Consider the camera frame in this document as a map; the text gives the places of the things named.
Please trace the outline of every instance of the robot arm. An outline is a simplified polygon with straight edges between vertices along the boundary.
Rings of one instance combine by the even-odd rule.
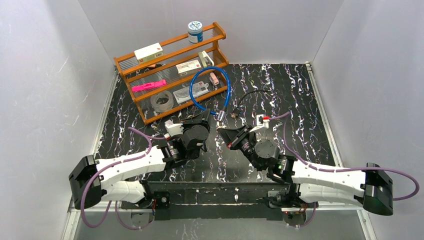
[[[69,175],[72,198],[76,209],[81,208],[84,189],[99,170],[122,162],[102,172],[90,186],[85,200],[85,208],[100,201],[127,201],[141,205],[150,203],[153,193],[145,180],[126,181],[129,178],[152,172],[162,172],[185,165],[188,160],[197,159],[200,150],[206,151],[205,141],[210,131],[210,110],[187,118],[181,123],[167,123],[167,139],[159,140],[150,152],[140,160],[126,161],[140,157],[146,152],[124,155],[111,159],[94,160],[93,155],[83,157]]]
[[[269,140],[256,139],[256,131],[268,128],[268,119],[258,116],[257,126],[217,131],[230,150],[240,150],[257,171],[268,170],[267,177],[289,184],[272,197],[266,196],[271,208],[301,207],[316,202],[353,204],[365,210],[389,216],[393,214],[393,181],[384,171],[347,171],[315,163],[304,164],[294,156],[280,154]],[[367,167],[379,167],[368,163]]]

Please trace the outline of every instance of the clear tape roll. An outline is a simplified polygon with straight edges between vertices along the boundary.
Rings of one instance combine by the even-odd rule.
[[[159,104],[158,100],[161,98],[167,98],[168,101],[166,101],[163,104]],[[151,96],[150,102],[153,109],[159,113],[164,113],[166,111],[169,111],[174,106],[174,99],[173,99],[172,93],[170,93],[169,91],[162,91],[156,95]]]

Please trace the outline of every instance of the tape roll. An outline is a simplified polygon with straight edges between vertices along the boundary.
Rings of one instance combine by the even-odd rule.
[[[151,106],[158,113],[164,113],[174,107],[174,99],[169,91],[162,91],[150,98]]]

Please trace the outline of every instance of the pink item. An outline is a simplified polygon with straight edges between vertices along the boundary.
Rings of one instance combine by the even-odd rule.
[[[161,81],[149,82],[140,86],[133,86],[131,89],[133,92],[140,92],[144,90],[159,88],[159,87],[165,86],[166,84],[167,84],[167,81],[163,79]]]
[[[215,75],[215,73],[213,73],[213,72],[211,72],[211,73],[210,73],[209,80],[210,80],[210,82],[211,82],[214,86],[216,86],[216,85],[218,85],[218,84],[220,83],[220,81],[218,80],[217,76],[216,76],[216,75]]]

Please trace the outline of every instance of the connector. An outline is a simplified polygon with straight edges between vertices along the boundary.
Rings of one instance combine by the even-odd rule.
[[[235,118],[238,118],[239,116],[240,116],[240,110],[239,110],[237,107],[235,107],[235,108],[232,110],[231,117],[232,117],[233,119],[235,119]]]
[[[225,111],[220,110],[219,113],[218,113],[218,117],[216,118],[216,120],[218,122],[223,122],[224,119],[225,119],[225,117],[226,117],[226,115],[227,115],[227,113]]]

